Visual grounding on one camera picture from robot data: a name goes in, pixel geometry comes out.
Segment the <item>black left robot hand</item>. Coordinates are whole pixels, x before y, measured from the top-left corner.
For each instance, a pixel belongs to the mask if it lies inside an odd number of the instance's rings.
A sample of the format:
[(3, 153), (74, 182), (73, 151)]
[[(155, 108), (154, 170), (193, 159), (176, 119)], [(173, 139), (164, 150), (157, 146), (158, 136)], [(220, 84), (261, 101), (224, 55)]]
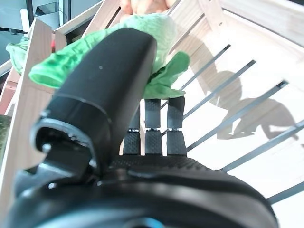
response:
[(123, 28), (85, 56), (32, 127), (46, 157), (17, 174), (5, 228), (278, 227), (254, 188), (187, 157), (184, 98), (169, 101), (166, 156), (160, 101), (147, 102), (140, 155), (139, 103), (159, 46)]

